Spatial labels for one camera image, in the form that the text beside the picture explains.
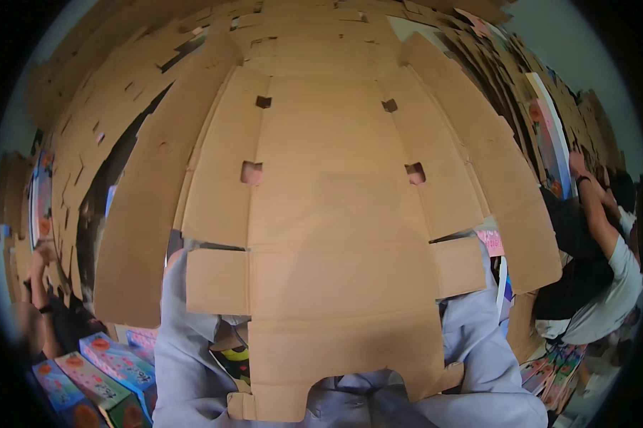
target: white t-shirt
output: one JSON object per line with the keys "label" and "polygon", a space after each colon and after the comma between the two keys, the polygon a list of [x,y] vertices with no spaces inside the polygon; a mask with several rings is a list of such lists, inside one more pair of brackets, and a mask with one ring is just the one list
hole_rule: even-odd
{"label": "white t-shirt", "polygon": [[630,231],[633,229],[635,223],[635,214],[631,214],[628,211],[624,210],[620,205],[618,206],[618,212],[621,213],[621,218],[618,220],[618,224],[621,225],[623,232],[626,235],[626,238],[630,236]]}
{"label": "white t-shirt", "polygon": [[614,281],[609,288],[576,312],[571,319],[564,343],[584,345],[618,329],[633,310],[642,291],[642,274],[635,255],[618,236],[614,253],[609,259]]}

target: printed fruit image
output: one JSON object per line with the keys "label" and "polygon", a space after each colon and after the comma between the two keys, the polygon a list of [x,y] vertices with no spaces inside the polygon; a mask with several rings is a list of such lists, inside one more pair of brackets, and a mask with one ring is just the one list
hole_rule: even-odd
{"label": "printed fruit image", "polygon": [[131,405],[124,409],[123,428],[140,428],[143,424],[144,415],[141,413],[141,407]]}
{"label": "printed fruit image", "polygon": [[48,374],[48,373],[50,373],[50,372],[51,372],[51,366],[50,366],[50,365],[48,365],[48,364],[42,364],[42,365],[39,367],[39,374],[40,374],[40,375],[45,376],[45,375],[47,375],[47,374]]}
{"label": "printed fruit image", "polygon": [[39,218],[39,232],[41,235],[48,235],[51,231],[51,221],[48,218]]}
{"label": "printed fruit image", "polygon": [[110,344],[103,338],[97,338],[91,342],[91,347],[97,351],[107,351],[110,349]]}
{"label": "printed fruit image", "polygon": [[96,412],[84,404],[74,408],[74,425],[77,428],[96,428],[100,426]]}
{"label": "printed fruit image", "polygon": [[65,364],[67,364],[68,367],[79,368],[84,365],[84,362],[79,357],[69,357],[65,360]]}

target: wristwatch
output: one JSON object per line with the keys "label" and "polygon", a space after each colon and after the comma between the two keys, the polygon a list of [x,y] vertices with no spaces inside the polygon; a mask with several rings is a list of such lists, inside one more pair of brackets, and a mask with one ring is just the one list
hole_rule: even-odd
{"label": "wristwatch", "polygon": [[39,309],[39,312],[41,312],[42,315],[52,313],[53,306],[51,306],[51,304],[46,304],[46,306],[43,306]]}

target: black wristband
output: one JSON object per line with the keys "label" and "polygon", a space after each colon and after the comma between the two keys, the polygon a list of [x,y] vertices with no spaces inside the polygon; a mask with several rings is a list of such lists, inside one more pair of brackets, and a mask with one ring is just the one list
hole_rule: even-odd
{"label": "black wristband", "polygon": [[588,181],[590,181],[590,177],[586,177],[586,176],[584,176],[584,175],[581,175],[580,177],[576,178],[576,188],[578,188],[578,185],[579,185],[583,180],[588,180]]}
{"label": "black wristband", "polygon": [[42,315],[49,314],[53,312],[53,306],[51,306],[51,304],[47,304],[46,306],[40,308],[39,312],[41,312]]}

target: stack of boxes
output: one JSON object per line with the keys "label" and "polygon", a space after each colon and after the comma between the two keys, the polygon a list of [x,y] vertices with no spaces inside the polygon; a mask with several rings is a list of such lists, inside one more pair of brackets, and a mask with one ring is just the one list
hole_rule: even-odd
{"label": "stack of boxes", "polygon": [[73,352],[32,368],[66,426],[152,426],[157,399],[153,350],[142,346],[155,345],[155,338],[140,336],[134,343],[127,347],[96,333],[79,340],[81,353]]}

